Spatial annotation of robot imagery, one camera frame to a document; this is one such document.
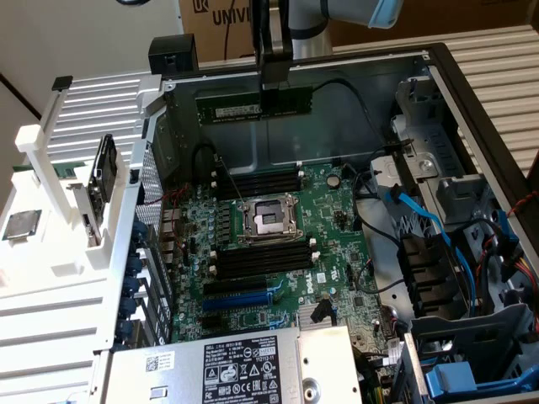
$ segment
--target motherboard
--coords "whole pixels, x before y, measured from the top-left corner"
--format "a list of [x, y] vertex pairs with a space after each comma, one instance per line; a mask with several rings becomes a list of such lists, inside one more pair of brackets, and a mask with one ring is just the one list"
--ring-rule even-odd
[[[369, 271], [358, 278], [369, 257], [363, 232], [353, 230], [352, 181], [341, 178], [341, 169], [331, 164], [308, 165], [301, 171], [301, 190], [296, 192], [219, 200], [211, 186], [198, 185], [179, 203], [168, 201], [161, 227], [162, 239], [167, 240], [162, 243], [163, 256], [175, 291], [173, 343], [234, 332], [317, 327], [310, 315], [326, 300], [333, 309], [326, 324], [346, 325], [361, 351], [387, 349], [389, 318], [382, 316], [377, 295], [358, 290], [359, 283], [375, 289], [376, 282]], [[251, 221], [257, 234], [246, 231]], [[279, 226], [284, 231], [271, 232]], [[219, 272], [219, 257], [225, 254], [234, 259], [233, 254], [240, 253], [241, 260], [249, 249], [272, 254], [275, 246], [289, 248], [275, 271], [261, 259], [252, 268], [242, 263], [248, 272]], [[294, 265], [293, 248], [307, 250], [310, 264]], [[286, 271], [289, 264], [292, 270]], [[208, 290], [231, 282], [261, 282], [269, 299], [256, 306], [235, 306], [208, 297]]]

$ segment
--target capacitor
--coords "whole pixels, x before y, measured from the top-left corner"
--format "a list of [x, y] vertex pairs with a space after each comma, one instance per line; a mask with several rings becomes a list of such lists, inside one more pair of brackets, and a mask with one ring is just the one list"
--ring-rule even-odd
[[331, 174], [326, 178], [326, 184], [329, 189], [339, 189], [340, 188], [340, 178], [338, 175]]
[[372, 324], [372, 329], [374, 330], [374, 332], [380, 331], [380, 322], [376, 318], [372, 320], [371, 324]]

